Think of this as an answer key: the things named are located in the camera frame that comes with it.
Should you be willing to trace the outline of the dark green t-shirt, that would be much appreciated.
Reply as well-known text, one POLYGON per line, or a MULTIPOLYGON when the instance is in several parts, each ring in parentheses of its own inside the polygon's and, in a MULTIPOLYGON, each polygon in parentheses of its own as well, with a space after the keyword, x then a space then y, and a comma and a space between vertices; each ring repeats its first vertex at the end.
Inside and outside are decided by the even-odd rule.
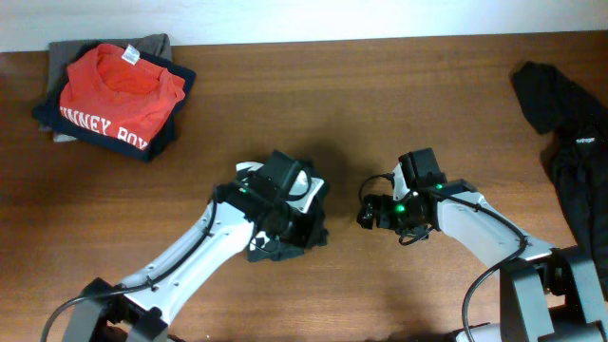
POLYGON ((238 173, 230 183, 225 200, 242 211, 243 218, 253 225, 246 247, 250 262, 283 261, 327 244, 329 232, 324 226, 326 214, 323 208, 329 192, 326 181, 313 199, 310 214, 301 214, 285 202, 300 170, 311 171, 313 177, 324 180, 311 161, 294 159, 275 151, 248 179, 250 186, 261 191, 260 195, 240 192, 238 173))

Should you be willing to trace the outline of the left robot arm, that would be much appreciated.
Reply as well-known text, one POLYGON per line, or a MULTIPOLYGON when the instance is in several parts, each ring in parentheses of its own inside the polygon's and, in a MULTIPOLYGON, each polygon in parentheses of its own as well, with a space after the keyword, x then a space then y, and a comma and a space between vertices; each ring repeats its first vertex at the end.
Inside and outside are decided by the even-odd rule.
POLYGON ((226 261, 282 260, 324 244, 328 184, 310 161, 273 151, 236 165, 203 214, 172 245, 118 284, 96 278, 63 304, 72 309, 65 341, 172 341, 171 324, 226 261))

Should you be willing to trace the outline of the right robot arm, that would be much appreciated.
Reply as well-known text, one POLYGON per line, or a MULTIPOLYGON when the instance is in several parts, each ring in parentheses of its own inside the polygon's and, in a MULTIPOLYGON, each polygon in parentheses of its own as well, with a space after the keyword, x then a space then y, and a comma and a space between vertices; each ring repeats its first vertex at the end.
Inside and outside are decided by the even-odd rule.
POLYGON ((432 232, 455 239, 486 267, 463 299, 463 327, 449 341, 604 341, 607 310, 599 276, 578 246, 533 237, 466 180, 448 180, 432 149, 408 152, 383 174, 389 195, 360 193, 357 223, 395 232, 402 246, 432 232), (469 306, 490 277, 500 282, 500 320, 473 325, 469 306))

